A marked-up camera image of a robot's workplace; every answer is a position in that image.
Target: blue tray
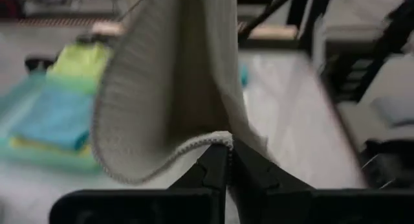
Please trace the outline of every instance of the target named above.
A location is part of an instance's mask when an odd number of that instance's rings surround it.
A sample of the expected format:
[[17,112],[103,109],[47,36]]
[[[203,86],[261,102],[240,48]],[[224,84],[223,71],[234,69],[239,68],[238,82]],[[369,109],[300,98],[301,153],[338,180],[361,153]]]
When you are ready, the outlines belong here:
[[44,73],[34,73],[6,96],[0,97],[0,159],[32,162],[71,170],[99,171],[99,166],[90,151],[65,153],[30,146],[16,148],[9,145],[10,129],[29,112],[45,82]]

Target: table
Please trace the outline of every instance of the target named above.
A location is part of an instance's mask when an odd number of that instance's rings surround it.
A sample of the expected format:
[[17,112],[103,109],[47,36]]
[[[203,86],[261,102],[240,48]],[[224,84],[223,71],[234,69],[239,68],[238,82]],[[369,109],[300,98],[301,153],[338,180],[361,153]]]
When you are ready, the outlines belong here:
[[[245,89],[249,119],[268,139],[280,167],[316,188],[363,188],[363,177],[308,59],[294,51],[242,51],[250,81]],[[52,204],[80,189],[167,188],[189,169],[205,148],[179,159],[162,177],[131,187],[104,174],[70,174],[0,161],[4,224],[47,223]],[[227,207],[233,222],[235,207]]]

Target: ribbed fabric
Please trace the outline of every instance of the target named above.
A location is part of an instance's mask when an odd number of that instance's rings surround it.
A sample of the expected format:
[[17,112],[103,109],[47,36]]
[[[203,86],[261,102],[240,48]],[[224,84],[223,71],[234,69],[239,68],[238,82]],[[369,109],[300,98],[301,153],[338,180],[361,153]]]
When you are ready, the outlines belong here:
[[183,155],[179,149],[193,148],[181,142],[199,135],[207,144],[222,142],[217,132],[265,153],[243,104],[236,0],[144,2],[104,71],[95,102],[91,138],[105,171],[140,183]]

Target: blue towel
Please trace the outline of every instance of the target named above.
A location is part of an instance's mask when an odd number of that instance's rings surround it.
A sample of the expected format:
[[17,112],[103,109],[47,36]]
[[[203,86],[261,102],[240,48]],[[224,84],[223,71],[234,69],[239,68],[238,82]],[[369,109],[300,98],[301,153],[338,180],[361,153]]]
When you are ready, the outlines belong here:
[[14,126],[13,137],[79,150],[89,135],[93,97],[47,83],[28,114]]

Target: white towel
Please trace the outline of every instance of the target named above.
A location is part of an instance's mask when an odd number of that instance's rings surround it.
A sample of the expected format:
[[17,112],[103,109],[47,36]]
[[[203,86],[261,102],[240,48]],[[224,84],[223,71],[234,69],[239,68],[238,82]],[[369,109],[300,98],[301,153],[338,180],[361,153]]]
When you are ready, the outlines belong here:
[[92,144],[112,177],[141,183],[181,149],[190,150],[182,142],[199,135],[226,144],[230,132],[265,154],[243,102],[236,4],[144,1],[103,74],[95,102]]

